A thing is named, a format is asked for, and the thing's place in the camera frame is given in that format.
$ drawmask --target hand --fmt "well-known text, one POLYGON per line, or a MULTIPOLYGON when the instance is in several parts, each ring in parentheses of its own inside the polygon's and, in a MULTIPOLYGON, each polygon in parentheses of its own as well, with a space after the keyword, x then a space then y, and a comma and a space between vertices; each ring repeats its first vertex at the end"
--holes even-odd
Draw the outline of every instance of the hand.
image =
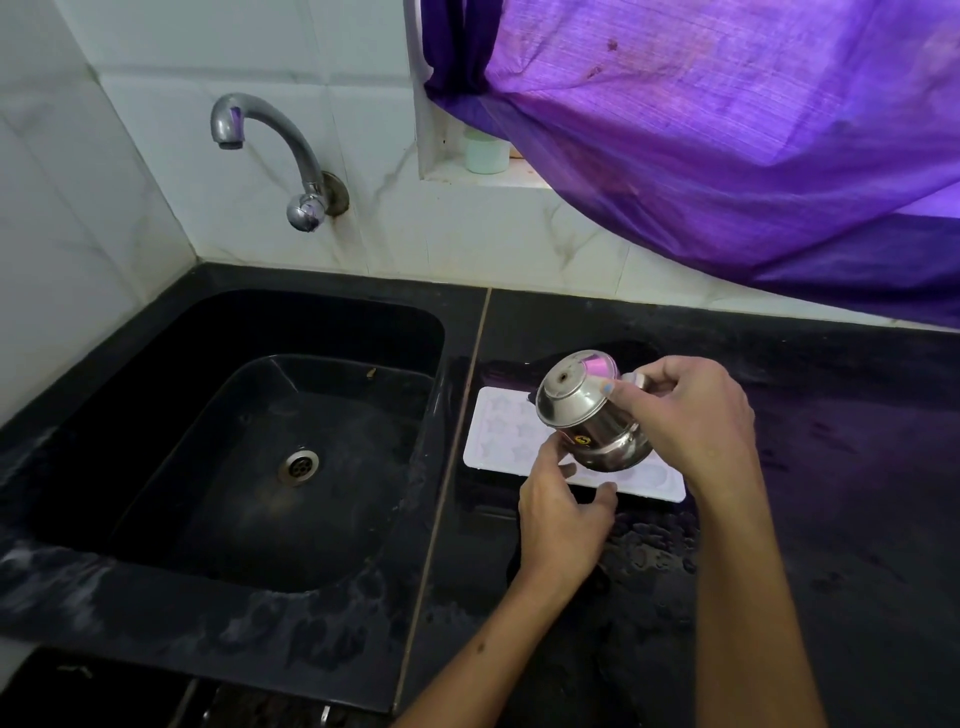
POLYGON ((520 488, 520 572, 517 581, 535 585, 566 604, 590 575, 613 526, 616 486, 604 483, 590 505, 577 503, 566 479, 575 465, 563 435, 555 432, 540 447, 530 477, 520 488))
POLYGON ((760 495, 765 502, 754 410, 727 370, 709 359, 666 356, 636 371, 653 379, 655 394, 625 381, 608 381, 604 394, 636 418, 697 499, 720 504, 760 495))

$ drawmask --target faucet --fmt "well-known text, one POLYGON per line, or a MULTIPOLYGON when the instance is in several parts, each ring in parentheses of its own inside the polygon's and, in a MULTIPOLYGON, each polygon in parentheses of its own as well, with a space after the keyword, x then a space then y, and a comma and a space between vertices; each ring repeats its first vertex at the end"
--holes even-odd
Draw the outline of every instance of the faucet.
POLYGON ((297 230, 316 230, 327 215, 337 217, 350 207, 347 186, 325 172, 297 126, 279 109, 249 93, 228 93, 217 99, 210 112, 210 133, 221 149, 243 149, 244 119, 256 119, 283 137, 294 153, 303 194, 287 206, 287 220, 297 230))

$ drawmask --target faucet handle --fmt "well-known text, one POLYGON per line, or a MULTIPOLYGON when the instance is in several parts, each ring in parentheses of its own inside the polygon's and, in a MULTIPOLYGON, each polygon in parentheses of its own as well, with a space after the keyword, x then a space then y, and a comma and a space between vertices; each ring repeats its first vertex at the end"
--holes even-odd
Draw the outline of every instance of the faucet handle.
POLYGON ((320 194, 304 192, 287 206, 287 220, 299 231, 313 232, 326 218, 326 200, 320 194))

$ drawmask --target forearm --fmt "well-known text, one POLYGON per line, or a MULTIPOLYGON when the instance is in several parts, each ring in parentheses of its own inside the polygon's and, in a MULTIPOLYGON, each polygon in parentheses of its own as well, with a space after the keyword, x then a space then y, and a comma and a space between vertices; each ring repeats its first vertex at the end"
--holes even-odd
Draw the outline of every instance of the forearm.
POLYGON ((480 631, 394 728, 489 728, 568 595, 521 572, 480 631))
POLYGON ((736 508, 698 502, 697 725, 821 728, 762 481, 757 492, 736 508))

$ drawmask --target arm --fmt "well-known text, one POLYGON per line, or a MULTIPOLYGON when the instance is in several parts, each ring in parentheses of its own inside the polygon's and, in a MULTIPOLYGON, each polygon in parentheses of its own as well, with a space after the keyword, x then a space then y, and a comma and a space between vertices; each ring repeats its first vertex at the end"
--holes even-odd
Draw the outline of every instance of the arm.
POLYGON ((520 488, 520 570, 480 631, 394 728, 490 728, 530 655, 589 576, 613 525, 616 493, 579 505, 566 485, 573 466, 550 437, 520 488))
POLYGON ((697 725, 827 725, 787 584, 756 454, 754 412, 716 362, 667 356, 605 391, 640 422, 697 499, 697 725))

